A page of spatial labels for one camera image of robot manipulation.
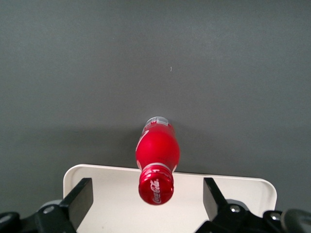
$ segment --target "bottle label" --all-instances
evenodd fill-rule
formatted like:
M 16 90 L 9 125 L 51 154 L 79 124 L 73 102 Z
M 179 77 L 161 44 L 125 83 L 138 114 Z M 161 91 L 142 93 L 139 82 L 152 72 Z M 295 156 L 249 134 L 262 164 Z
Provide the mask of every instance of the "bottle label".
M 152 198 L 154 203 L 161 204 L 159 179 L 156 179 L 155 181 L 150 181 L 150 189 L 154 193 L 154 198 Z

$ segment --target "gray backdrop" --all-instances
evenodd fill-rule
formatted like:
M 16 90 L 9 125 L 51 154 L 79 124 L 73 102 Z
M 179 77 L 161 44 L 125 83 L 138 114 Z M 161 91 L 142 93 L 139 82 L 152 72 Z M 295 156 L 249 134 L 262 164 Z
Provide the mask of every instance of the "gray backdrop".
M 177 171 L 259 177 L 311 211 L 310 1 L 0 1 L 0 212 L 80 163 L 136 167 L 150 117 Z

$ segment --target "bottle cap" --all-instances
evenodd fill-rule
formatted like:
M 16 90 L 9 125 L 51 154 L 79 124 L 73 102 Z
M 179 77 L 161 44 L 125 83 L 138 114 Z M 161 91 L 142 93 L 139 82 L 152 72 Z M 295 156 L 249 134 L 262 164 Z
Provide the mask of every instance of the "bottle cap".
M 173 175 L 162 165 L 148 166 L 140 175 L 138 190 L 145 202 L 151 205 L 164 204 L 174 192 Z

